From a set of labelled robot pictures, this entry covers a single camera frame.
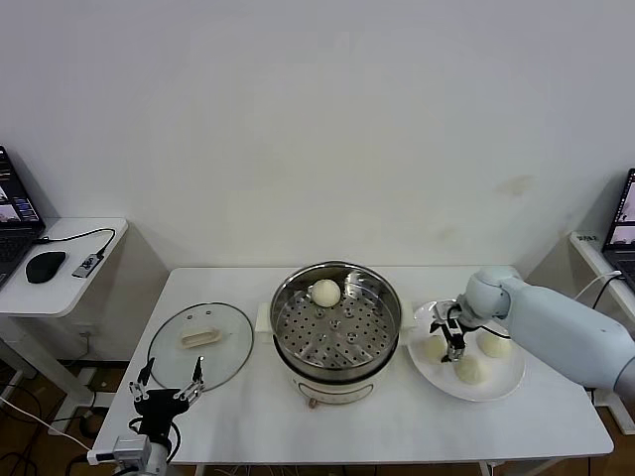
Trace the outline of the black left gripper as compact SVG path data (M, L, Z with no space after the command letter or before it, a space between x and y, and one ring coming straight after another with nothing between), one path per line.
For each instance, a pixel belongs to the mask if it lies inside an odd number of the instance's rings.
M196 360L191 382L181 389L160 389L146 392L152 374L154 359L150 358L140 370L135 381L129 383L134 398L134 408L142 418L140 431L151 439L166 439L175 417L189 409L188 400L197 400L204 390L202 360Z

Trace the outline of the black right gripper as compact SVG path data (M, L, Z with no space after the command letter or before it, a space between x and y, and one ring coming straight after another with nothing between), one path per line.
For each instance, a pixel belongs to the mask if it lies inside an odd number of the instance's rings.
M446 354L443 362L456 362L463 357L465 341L462 330L467 326L461 321L462 307L455 299L442 299L435 302L431 308L430 333L435 333L440 327L446 341Z

